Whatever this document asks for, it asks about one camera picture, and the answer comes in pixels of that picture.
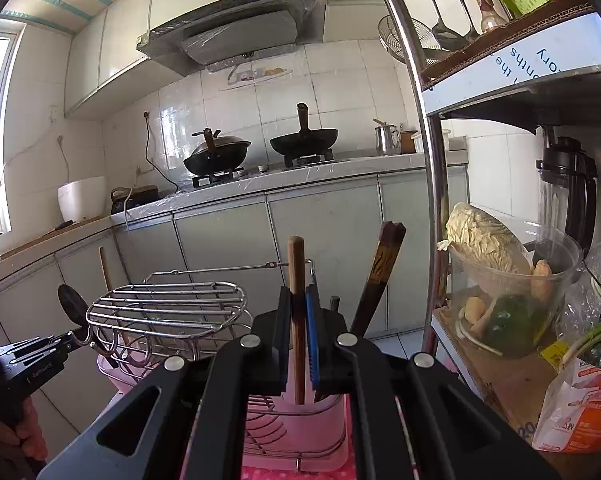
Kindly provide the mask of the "person's left hand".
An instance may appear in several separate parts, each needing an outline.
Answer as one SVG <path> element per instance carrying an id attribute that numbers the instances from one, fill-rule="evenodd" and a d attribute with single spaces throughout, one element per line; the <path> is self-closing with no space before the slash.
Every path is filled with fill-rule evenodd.
<path id="1" fill-rule="evenodd" d="M 14 429 L 0 422 L 0 444 L 18 448 L 32 460 L 45 462 L 48 458 L 48 447 L 39 425 L 37 409 L 31 398 L 23 402 L 22 410 L 23 417 Z"/>

